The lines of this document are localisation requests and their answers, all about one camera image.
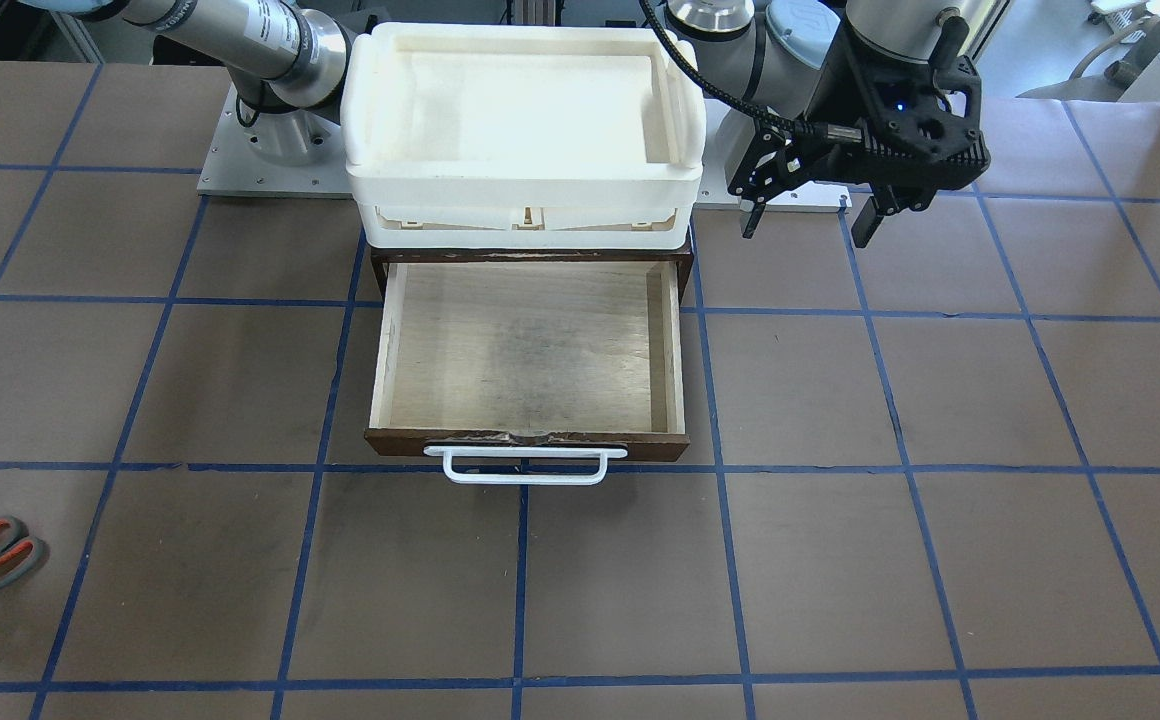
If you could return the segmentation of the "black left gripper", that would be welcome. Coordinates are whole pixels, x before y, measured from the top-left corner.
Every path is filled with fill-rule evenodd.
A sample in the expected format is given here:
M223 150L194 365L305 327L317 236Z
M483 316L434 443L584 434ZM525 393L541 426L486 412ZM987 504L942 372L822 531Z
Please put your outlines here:
M730 192L752 240L767 202L810 181L871 184L854 220L865 249L900 201L931 201L983 176L991 155L981 128L983 83L964 29L940 29L915 60L883 53L856 29L840 29L807 109L785 124L754 119L751 141L730 161Z

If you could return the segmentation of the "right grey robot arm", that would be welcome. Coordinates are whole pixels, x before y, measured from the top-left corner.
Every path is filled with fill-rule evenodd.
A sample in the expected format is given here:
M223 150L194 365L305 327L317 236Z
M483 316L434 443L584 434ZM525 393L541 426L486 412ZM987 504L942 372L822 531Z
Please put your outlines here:
M297 112L338 126L355 32L284 1L35 1L81 20L119 17L210 56L231 73L242 128Z

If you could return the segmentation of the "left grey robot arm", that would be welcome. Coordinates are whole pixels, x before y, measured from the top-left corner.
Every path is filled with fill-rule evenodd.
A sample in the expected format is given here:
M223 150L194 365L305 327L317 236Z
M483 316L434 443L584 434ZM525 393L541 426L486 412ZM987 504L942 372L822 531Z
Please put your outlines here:
M983 79L967 42L989 1L644 1L670 58L727 112L715 134L744 237L780 195L864 184L851 240L986 173Z

